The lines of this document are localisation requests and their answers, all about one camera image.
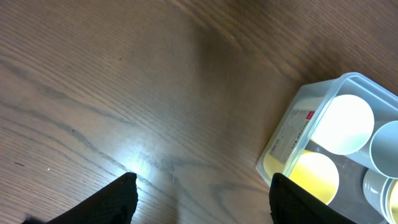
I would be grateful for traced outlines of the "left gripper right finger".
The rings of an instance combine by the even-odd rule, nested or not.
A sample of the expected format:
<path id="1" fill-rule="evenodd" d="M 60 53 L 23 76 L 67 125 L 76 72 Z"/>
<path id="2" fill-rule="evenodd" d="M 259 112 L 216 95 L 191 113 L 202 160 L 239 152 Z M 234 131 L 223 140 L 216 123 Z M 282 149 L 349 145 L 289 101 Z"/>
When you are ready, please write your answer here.
<path id="1" fill-rule="evenodd" d="M 275 173 L 269 192 L 274 224 L 353 224 L 281 173 Z"/>

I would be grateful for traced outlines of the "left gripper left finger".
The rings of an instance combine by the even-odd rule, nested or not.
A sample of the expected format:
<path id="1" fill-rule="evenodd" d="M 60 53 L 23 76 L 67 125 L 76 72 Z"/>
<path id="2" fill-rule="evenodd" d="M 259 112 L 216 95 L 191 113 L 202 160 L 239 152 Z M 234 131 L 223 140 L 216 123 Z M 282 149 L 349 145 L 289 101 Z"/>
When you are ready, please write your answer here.
<path id="1" fill-rule="evenodd" d="M 127 172 L 49 223 L 131 223 L 137 208 L 137 175 Z"/>

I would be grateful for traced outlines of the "yellow plastic cup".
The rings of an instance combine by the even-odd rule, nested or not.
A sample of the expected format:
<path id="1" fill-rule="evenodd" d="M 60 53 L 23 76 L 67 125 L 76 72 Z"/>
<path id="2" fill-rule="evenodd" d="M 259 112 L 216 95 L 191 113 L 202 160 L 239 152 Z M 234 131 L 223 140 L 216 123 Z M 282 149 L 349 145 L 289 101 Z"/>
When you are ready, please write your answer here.
<path id="1" fill-rule="evenodd" d="M 262 171 L 268 177 L 289 168 L 287 177 L 325 205 L 330 204 L 337 194 L 340 184 L 338 169 L 324 154 L 303 150 L 294 155 L 276 150 L 266 153 L 258 163 L 262 164 Z"/>

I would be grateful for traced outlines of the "white plastic bowl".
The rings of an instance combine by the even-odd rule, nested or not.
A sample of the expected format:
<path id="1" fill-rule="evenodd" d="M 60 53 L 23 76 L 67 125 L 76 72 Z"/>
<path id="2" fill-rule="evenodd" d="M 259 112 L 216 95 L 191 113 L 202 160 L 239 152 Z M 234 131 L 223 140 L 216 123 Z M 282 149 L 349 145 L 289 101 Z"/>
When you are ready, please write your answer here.
<path id="1" fill-rule="evenodd" d="M 368 169 L 363 179 L 363 193 L 368 203 L 382 216 L 384 216 L 384 191 L 388 178 Z"/>

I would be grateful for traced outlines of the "white plastic cup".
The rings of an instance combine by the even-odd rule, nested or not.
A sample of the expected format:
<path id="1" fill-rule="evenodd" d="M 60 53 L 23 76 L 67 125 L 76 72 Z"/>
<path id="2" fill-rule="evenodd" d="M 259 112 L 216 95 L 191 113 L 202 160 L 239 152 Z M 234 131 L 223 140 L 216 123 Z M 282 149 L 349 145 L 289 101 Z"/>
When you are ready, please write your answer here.
<path id="1" fill-rule="evenodd" d="M 348 155 L 368 142 L 373 129 L 370 105 L 358 96 L 340 95 L 325 107 L 310 140 L 333 154 Z"/>

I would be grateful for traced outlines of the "yellow plastic bowl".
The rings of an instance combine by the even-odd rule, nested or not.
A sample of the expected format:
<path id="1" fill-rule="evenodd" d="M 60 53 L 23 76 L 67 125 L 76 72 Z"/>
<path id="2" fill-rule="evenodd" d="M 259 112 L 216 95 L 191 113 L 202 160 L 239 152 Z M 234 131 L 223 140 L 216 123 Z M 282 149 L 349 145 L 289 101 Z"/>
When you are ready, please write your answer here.
<path id="1" fill-rule="evenodd" d="M 392 224 L 397 224 L 397 180 L 394 180 L 391 185 L 391 191 L 388 198 L 388 212 Z"/>

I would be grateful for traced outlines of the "grey plastic cup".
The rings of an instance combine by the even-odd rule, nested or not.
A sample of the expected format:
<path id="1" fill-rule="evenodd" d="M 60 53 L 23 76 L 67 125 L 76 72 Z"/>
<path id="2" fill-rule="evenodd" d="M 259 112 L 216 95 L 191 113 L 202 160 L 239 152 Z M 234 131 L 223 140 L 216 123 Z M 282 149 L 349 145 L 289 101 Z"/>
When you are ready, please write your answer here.
<path id="1" fill-rule="evenodd" d="M 397 178 L 397 121 L 382 124 L 373 134 L 369 147 L 373 170 Z"/>

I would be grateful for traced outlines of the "clear plastic container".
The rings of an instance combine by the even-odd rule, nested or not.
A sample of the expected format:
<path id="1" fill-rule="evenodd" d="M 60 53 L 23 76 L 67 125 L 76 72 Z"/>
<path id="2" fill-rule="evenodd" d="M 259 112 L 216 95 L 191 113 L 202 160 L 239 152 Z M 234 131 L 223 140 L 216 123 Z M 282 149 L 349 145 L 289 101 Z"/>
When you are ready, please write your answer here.
<path id="1" fill-rule="evenodd" d="M 397 96 L 357 72 L 302 86 L 256 169 L 270 183 L 309 162 L 336 185 L 326 204 L 355 223 L 397 222 Z"/>

